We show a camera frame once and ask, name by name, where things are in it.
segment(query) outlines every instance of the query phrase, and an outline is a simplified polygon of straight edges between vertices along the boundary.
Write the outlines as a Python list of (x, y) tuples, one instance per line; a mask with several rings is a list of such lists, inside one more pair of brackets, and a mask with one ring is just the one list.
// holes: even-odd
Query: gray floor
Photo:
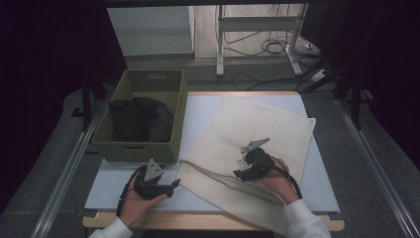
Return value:
[[(213, 60), (129, 61), (128, 65), (129, 68), (185, 68), (189, 90), (246, 90), (256, 81), (272, 79), (280, 81), (270, 86), (255, 87), (254, 90), (296, 88), (296, 82), (283, 84), (289, 80), (281, 81), (281, 78), (292, 76), (291, 67), (283, 58), (227, 60), (226, 74), (223, 77), (215, 75), (216, 66)], [(307, 83), (309, 81), (301, 82), (300, 86)], [(334, 82), (331, 82), (312, 93), (302, 95), (308, 116), (317, 119), (314, 134), (346, 222), (343, 231), (333, 232), (332, 235), (333, 237), (405, 237), (332, 96), (333, 87)], [(107, 85), (107, 88), (111, 95), (114, 88), (110, 85)], [(33, 232), (80, 136), (82, 119), (70, 116), (72, 110), (80, 106), (79, 91), (65, 99), (64, 111), (48, 144), (13, 200), (0, 215), (1, 237), (29, 237)], [(367, 105), (361, 108), (361, 123), (363, 133), (380, 164), (402, 197), (415, 223), (419, 224), (419, 171), (378, 125), (368, 111)], [(86, 148), (59, 207), (49, 237), (83, 237), (82, 217), (78, 213), (83, 209), (102, 160), (95, 152), (95, 148), (90, 145)], [(136, 231), (134, 237), (140, 237), (141, 233)]]

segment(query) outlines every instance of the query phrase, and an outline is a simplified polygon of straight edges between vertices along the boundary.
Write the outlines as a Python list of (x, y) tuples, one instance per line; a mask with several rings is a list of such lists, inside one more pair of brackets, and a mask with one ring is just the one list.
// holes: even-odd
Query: towel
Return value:
[(270, 138), (262, 148), (271, 156), (284, 159), (290, 174), (300, 183), (315, 123), (313, 118), (280, 108), (239, 96), (224, 96), (184, 159), (188, 163), (179, 167), (180, 185), (230, 214), (285, 235), (288, 224), (282, 203), (273, 202), (262, 185), (232, 178), (233, 171), (246, 169), (240, 163), (241, 147)]

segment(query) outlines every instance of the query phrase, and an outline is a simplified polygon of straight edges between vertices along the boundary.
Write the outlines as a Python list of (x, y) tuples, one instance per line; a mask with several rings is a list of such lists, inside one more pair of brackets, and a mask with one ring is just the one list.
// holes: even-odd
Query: table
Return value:
[[(226, 93), (228, 92), (189, 92), (179, 152), (180, 158), (184, 158), (189, 153), (193, 147), (193, 142), (200, 135), (200, 128), (204, 128), (206, 125), (213, 112), (211, 108), (217, 105), (215, 98), (221, 98)], [(252, 100), (271, 104), (271, 106), (282, 105), (283, 109), (306, 116), (303, 102), (296, 92), (229, 93), (247, 96)], [(205, 101), (207, 101), (206, 107), (200, 106)], [(132, 165), (132, 168), (127, 170), (127, 165), (125, 165), (126, 167), (120, 170), (118, 165), (113, 168), (113, 165), (109, 164), (103, 161), (85, 205), (86, 208), (102, 211), (96, 218), (84, 217), (83, 225), (85, 227), (105, 227), (114, 220), (115, 211), (113, 210), (116, 208), (121, 191), (111, 192), (110, 190), (121, 190), (132, 171), (138, 166)], [(165, 168), (165, 174), (169, 176), (169, 180), (176, 175), (176, 169), (177, 167)], [(316, 184), (311, 182), (314, 177), (318, 181)], [(309, 208), (324, 218), (330, 230), (342, 230), (344, 228), (343, 220), (332, 220), (329, 216), (329, 213), (340, 213), (340, 208), (331, 189), (313, 137), (309, 146), (301, 189), (305, 197), (308, 198)], [(142, 225), (140, 223), (136, 224), (135, 227), (145, 229), (263, 230), (261, 227), (244, 222), (206, 203), (183, 187), (178, 187), (172, 198), (154, 207), (147, 215), (144, 223)]]

